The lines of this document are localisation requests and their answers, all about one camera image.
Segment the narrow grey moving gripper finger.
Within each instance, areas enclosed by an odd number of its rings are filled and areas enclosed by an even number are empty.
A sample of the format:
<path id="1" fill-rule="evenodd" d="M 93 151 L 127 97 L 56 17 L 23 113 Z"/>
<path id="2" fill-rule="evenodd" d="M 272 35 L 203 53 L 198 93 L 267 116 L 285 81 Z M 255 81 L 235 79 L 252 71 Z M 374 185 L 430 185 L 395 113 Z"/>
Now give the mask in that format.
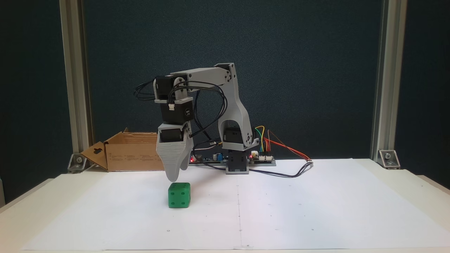
<path id="1" fill-rule="evenodd" d="M 185 171 L 189 165 L 190 155 L 191 155 L 191 152 L 193 149 L 193 139 L 190 135 L 191 135 L 191 131 L 184 132 L 183 142 L 185 144 L 185 147 L 181 154 L 182 160 L 181 160 L 181 165 L 180 165 L 180 169 L 183 171 Z"/>

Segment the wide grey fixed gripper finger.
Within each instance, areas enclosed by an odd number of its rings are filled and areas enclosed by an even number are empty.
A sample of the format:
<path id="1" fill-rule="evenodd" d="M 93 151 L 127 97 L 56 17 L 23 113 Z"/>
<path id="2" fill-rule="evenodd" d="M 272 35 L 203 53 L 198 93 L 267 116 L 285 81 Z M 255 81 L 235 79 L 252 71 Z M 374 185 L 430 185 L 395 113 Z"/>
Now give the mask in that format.
<path id="1" fill-rule="evenodd" d="M 186 142 L 158 142 L 156 152 L 162 160 L 167 179 L 176 182 L 180 171 L 187 169 Z"/>

